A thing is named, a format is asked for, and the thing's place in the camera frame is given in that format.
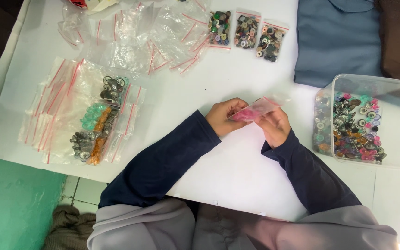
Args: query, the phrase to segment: gray garment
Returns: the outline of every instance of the gray garment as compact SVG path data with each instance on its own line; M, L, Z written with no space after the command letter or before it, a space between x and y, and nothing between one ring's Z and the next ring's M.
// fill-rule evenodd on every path
M373 0L299 0L294 82L323 88L341 73L381 77Z
M97 211L89 250L397 250L397 233L370 209L349 206L291 223L201 204L197 224L184 202Z

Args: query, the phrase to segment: navy blue sleeve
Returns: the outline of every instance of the navy blue sleeve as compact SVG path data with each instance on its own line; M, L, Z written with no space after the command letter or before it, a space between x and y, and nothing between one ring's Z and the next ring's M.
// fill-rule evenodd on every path
M98 207L155 204L201 156L220 142L208 121L195 111L172 132L135 156L101 193Z
M292 130L286 141L275 149L265 141L262 155L279 162L309 213L362 205L323 161L299 143Z

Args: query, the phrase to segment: white table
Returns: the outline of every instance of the white table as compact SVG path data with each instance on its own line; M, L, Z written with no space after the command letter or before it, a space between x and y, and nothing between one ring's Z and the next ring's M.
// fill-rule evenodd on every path
M232 48L230 54L208 53L183 76L165 70L150 79L140 78L134 83L147 89L146 99L120 164L48 165L41 162L40 154L17 141L23 111L29 107L37 84L47 75L55 57L74 58L79 51L72 49L57 31L57 22L62 20L62 2L32 0L0 97L0 159L110 182L139 151L162 138L195 110L205 115L216 102L232 97L251 102L272 90L291 91L292 101L284 110L301 143L311 148L313 100L318 89L292 82L297 59L297 1L215 0L212 4L217 10L236 7L257 10L263 17L289 24L290 32L278 62L257 60L252 51ZM92 25L116 9L120 7L112 6L91 16ZM209 204L218 202L219 206L291 221L305 214L285 172L277 162L260 155L264 136L257 125L251 124L221 140L173 186L169 195ZM319 157L364 205L373 207L376 168ZM374 208L375 213L381 213L380 207Z

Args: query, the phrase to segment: hand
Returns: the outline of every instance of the hand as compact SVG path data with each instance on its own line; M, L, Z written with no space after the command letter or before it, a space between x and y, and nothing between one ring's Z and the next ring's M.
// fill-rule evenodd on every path
M266 142L272 149L282 145L291 131L288 115L281 108L257 117L254 122L263 129Z
M228 117L247 107L246 101L240 98L233 98L227 101L214 104L209 113L205 116L209 125L214 129L217 136L223 136L239 128L243 128L251 122L233 122Z

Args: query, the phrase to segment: plastic container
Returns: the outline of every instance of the plastic container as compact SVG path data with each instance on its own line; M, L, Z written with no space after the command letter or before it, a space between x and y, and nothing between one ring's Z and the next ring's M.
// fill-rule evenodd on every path
M256 117L262 116L276 107L281 107L290 100L291 98L286 94L277 93L266 95L230 116L228 119L236 122L252 122Z
M366 107L364 101L362 105L356 107L340 105L340 102L344 100L338 101L339 97L344 97L344 94L350 94L351 98L354 97L355 99L363 97L365 100L368 97L368 100L373 100L373 103L377 103L377 105L374 107L375 109L369 108L370 105L368 105L367 113L365 113L365 110L362 110L362 112L360 110L360 108ZM342 125L337 121L340 121L341 118L343 121L341 107L349 110L349 114L347 114L349 124L344 126L343 129L349 127L350 134L342 132L338 136ZM371 140L363 144L360 139L371 133L372 128L371 126L359 126L359 124L363 125L363 122L359 123L359 120L365 120L371 111L376 113L376 115L370 114L371 116L380 116L380 119L378 119L380 124L375 128L375 130L378 129L376 136L380 137L380 142L376 140L377 137L373 139L369 136L368 138ZM353 112L356 112L356 114L351 122L354 125L351 125L349 118ZM356 131L356 127L365 129L362 137L356 137L360 132L358 132L359 134L351 133L352 129ZM341 153L341 142L343 140L345 140L343 147L346 147L348 151L345 150L344 153ZM316 94L313 150L317 153L333 156L339 162L355 162L366 166L400 169L400 80L351 74L336 76L332 84ZM374 156L374 159L370 159L369 156L362 157L364 153L368 155L369 152L372 152L371 156Z

